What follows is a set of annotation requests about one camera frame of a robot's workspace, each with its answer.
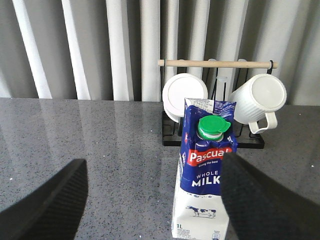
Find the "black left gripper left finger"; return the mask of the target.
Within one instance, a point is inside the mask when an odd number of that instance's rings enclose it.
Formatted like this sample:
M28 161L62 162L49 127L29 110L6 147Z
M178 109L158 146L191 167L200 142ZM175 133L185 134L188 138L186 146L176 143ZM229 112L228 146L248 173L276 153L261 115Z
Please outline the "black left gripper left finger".
M88 197L85 159L73 159L35 191L0 213L2 240L73 240Z

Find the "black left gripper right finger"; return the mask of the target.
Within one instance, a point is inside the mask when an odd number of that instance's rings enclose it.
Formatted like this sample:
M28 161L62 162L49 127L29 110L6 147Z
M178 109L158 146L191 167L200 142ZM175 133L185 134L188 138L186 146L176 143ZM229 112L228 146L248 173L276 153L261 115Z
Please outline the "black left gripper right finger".
M320 206L236 153L222 160L221 197L240 240L318 240Z

